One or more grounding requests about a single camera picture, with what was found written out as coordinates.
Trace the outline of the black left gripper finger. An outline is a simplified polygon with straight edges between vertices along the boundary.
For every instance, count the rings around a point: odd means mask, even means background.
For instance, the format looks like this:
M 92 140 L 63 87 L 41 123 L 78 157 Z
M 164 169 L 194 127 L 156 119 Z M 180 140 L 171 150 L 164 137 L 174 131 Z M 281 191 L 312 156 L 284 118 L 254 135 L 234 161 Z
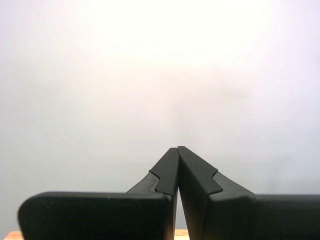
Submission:
M 254 194 L 179 146 L 179 191 L 192 240 L 317 240 L 318 195 Z
M 26 240 L 172 240 L 179 153 L 170 148 L 125 193 L 44 192 L 28 198 L 17 219 Z

